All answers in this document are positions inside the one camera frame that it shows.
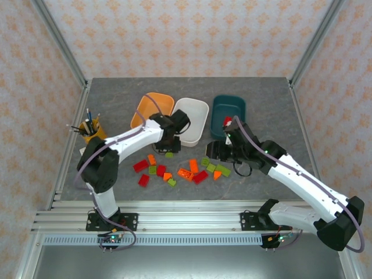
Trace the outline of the long green lego brick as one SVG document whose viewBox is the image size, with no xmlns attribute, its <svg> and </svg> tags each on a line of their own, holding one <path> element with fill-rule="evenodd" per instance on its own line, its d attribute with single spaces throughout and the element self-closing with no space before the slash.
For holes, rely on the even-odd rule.
<svg viewBox="0 0 372 279">
<path fill-rule="evenodd" d="M 230 174 L 231 174 L 231 170 L 228 169 L 227 167 L 221 165 L 221 164 L 218 164 L 215 168 L 215 171 L 220 171 L 221 174 L 225 177 L 229 177 Z"/>
</svg>

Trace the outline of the orange plastic container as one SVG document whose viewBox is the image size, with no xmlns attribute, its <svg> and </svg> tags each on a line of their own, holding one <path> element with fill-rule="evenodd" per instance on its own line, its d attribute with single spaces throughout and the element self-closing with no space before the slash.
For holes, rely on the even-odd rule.
<svg viewBox="0 0 372 279">
<path fill-rule="evenodd" d="M 143 96 L 137 106 L 137 110 L 147 120 L 151 115 L 159 113 L 159 109 L 163 115 L 170 115 L 173 111 L 175 101 L 170 95 L 157 92 L 147 93 L 158 105 L 146 96 Z"/>
</svg>

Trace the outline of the white plastic container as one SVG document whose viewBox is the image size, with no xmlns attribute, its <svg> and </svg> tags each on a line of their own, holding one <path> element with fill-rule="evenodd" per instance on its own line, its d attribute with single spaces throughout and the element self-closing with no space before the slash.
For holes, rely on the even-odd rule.
<svg viewBox="0 0 372 279">
<path fill-rule="evenodd" d="M 191 121 L 187 130 L 180 135 L 181 145 L 195 147 L 202 137 L 209 114 L 209 105 L 198 99 L 181 98 L 176 102 L 173 113 L 179 109 L 186 113 Z"/>
</svg>

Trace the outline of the teal plastic container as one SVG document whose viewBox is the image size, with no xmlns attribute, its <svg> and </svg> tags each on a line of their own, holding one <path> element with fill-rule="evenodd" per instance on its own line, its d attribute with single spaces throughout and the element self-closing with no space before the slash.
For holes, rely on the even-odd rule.
<svg viewBox="0 0 372 279">
<path fill-rule="evenodd" d="M 238 116 L 245 121 L 246 102 L 235 95 L 218 95 L 213 100 L 210 120 L 210 134 L 215 140 L 225 139 L 223 125 L 226 117 Z"/>
</svg>

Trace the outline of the yellow pencil cup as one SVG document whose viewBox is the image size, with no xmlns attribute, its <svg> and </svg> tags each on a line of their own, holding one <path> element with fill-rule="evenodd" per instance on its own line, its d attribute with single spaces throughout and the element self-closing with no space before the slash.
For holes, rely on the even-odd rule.
<svg viewBox="0 0 372 279">
<path fill-rule="evenodd" d="M 102 126 L 101 126 L 100 124 L 99 124 L 99 129 L 98 129 L 98 131 L 95 131 L 95 129 L 94 129 L 95 119 L 92 120 L 92 125 L 93 125 L 93 131 L 94 131 L 93 134 L 91 134 L 90 136 L 88 136 L 88 135 L 86 135 L 86 136 L 82 136 L 82 135 L 81 135 L 82 139 L 84 140 L 84 142 L 85 142 L 86 144 L 88 144 L 89 141 L 90 141 L 92 138 L 94 138 L 94 137 L 98 137 L 98 138 L 100 138 L 100 139 L 102 139 L 102 140 L 104 140 L 104 139 L 106 139 L 106 138 L 108 137 L 108 136 L 106 135 L 105 131 L 103 130 L 103 128 L 102 128 Z M 84 129 L 84 126 L 83 126 L 82 123 L 80 124 L 79 128 Z"/>
</svg>

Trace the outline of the small circuit board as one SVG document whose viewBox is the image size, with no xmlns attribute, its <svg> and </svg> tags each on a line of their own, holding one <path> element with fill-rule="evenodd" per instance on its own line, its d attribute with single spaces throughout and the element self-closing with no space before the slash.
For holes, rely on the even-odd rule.
<svg viewBox="0 0 372 279">
<path fill-rule="evenodd" d="M 276 250 L 282 245 L 286 240 L 292 238 L 294 234 L 292 232 L 281 234 L 277 233 L 266 233 L 262 234 L 262 244 L 261 248 L 265 249 L 266 251 L 269 249 Z"/>
<path fill-rule="evenodd" d="M 119 247 L 123 234 L 98 234 L 98 244 L 103 251 L 113 251 Z"/>
</svg>

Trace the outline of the black pen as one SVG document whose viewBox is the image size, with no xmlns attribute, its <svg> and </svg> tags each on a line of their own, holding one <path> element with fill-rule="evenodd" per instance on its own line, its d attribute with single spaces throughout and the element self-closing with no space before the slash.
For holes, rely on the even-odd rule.
<svg viewBox="0 0 372 279">
<path fill-rule="evenodd" d="M 69 131 L 73 131 L 74 133 L 79 133 L 82 136 L 87 135 L 87 132 L 84 129 L 81 129 L 81 128 L 78 128 L 78 127 L 75 127 L 75 126 L 70 126 L 68 124 L 66 126 L 69 128 Z"/>
</svg>

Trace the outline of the aluminium table side rail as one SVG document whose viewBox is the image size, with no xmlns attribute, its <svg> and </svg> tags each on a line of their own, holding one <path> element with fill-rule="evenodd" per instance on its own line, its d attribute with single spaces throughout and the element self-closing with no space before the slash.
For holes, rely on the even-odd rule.
<svg viewBox="0 0 372 279">
<path fill-rule="evenodd" d="M 307 152 L 309 154 L 310 162 L 312 164 L 312 169 L 313 169 L 313 172 L 314 172 L 314 176 L 320 180 L 321 179 L 321 174 L 319 172 L 319 168 L 318 168 L 317 163 L 316 163 L 316 158 L 314 157 L 312 145 L 311 145 L 311 142 L 310 142 L 309 133 L 308 133 L 306 125 L 305 125 L 305 118 L 302 114 L 300 104 L 299 104 L 299 99 L 296 96 L 295 87 L 292 84 L 291 80 L 288 80 L 288 86 L 289 86 L 289 90 L 291 92 L 292 100 L 294 102 L 294 107 L 295 107 L 295 110 L 296 110 L 296 114 L 297 114 L 297 117 L 298 117 L 298 120 L 299 120 L 301 130 L 302 130 L 302 134 L 303 134 L 303 137 L 304 137 L 304 140 L 305 140 L 306 149 L 307 149 Z"/>
<path fill-rule="evenodd" d="M 75 111 L 74 111 L 74 116 L 69 123 L 65 124 L 65 128 L 67 129 L 67 132 L 68 132 L 67 141 L 65 144 L 63 156 L 61 157 L 61 161 L 59 164 L 59 168 L 58 168 L 55 181 L 52 184 L 51 193 L 49 194 L 45 210 L 51 210 L 55 195 L 58 192 L 61 192 L 63 190 L 69 164 L 71 161 L 71 156 L 73 154 L 73 149 L 74 149 L 74 145 L 75 145 L 76 138 L 77 138 L 76 133 L 73 132 L 72 126 L 77 127 L 81 123 L 81 119 L 85 112 L 85 105 L 87 103 L 88 94 L 91 88 L 91 83 L 92 83 L 92 80 L 88 80 L 87 83 L 83 86 L 80 92 L 80 97 L 78 99 Z"/>
</svg>

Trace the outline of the aluminium front mounting rail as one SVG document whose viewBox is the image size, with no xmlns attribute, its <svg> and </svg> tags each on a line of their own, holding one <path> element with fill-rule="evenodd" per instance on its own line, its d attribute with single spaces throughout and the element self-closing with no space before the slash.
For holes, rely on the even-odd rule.
<svg viewBox="0 0 372 279">
<path fill-rule="evenodd" d="M 263 201 L 119 201 L 122 212 L 138 213 L 137 234 L 216 233 L 241 230 L 239 214 L 257 211 Z M 54 201 L 38 211 L 33 233 L 85 233 L 91 201 Z"/>
</svg>

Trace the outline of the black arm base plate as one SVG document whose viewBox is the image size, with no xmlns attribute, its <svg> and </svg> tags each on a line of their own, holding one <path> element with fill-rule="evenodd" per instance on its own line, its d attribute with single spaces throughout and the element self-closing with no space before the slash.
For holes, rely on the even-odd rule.
<svg viewBox="0 0 372 279">
<path fill-rule="evenodd" d="M 242 231 L 269 231 L 277 229 L 267 214 L 245 210 L 240 213 Z"/>
<path fill-rule="evenodd" d="M 115 213 L 109 219 L 121 226 L 128 227 L 132 231 L 137 230 L 137 213 Z M 90 212 L 88 214 L 88 219 L 85 227 L 86 231 L 112 231 L 114 228 L 117 231 L 123 231 L 121 227 L 114 226 L 113 224 L 104 220 L 98 212 Z"/>
</svg>

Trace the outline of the aluminium frame post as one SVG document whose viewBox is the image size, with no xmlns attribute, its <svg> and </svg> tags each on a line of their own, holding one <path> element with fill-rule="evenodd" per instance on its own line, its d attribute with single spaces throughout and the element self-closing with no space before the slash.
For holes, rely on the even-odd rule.
<svg viewBox="0 0 372 279">
<path fill-rule="evenodd" d="M 304 54 L 302 55 L 292 77 L 288 80 L 291 88 L 295 88 L 295 86 L 299 83 L 301 77 L 310 64 L 313 56 L 322 43 L 328 29 L 331 27 L 345 1 L 346 0 L 331 1 L 329 8 L 327 9 L 323 19 L 321 20 L 317 30 L 315 31 L 314 36 L 310 40 L 310 43 L 307 46 Z"/>
<path fill-rule="evenodd" d="M 76 78 L 78 83 L 85 88 L 88 84 L 88 80 L 85 78 L 81 67 L 77 63 L 71 49 L 69 48 L 60 28 L 58 27 L 55 19 L 53 18 L 52 13 L 48 9 L 44 0 L 30 0 L 38 12 L 41 20 L 44 22 L 47 30 L 49 31 L 51 37 L 56 43 L 57 47 L 62 53 L 65 61 L 70 67 L 70 70 L 73 73 L 73 76 Z"/>
</svg>

